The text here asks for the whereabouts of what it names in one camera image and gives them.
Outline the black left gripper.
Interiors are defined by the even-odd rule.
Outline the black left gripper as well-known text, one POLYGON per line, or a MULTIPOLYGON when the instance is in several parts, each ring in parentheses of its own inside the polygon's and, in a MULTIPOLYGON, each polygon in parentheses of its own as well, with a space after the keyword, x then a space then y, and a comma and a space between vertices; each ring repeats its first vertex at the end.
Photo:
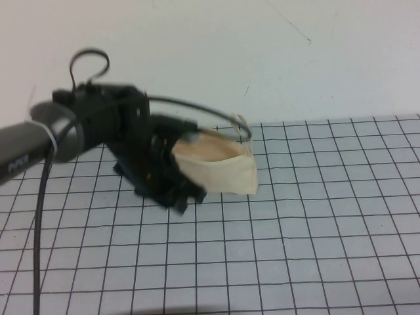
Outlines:
POLYGON ((123 138, 113 142, 114 171, 134 186, 135 194, 171 205, 182 216, 189 198, 202 204, 207 192, 180 170, 173 148, 181 138, 198 132, 195 121, 159 114, 136 116, 129 120, 123 138))

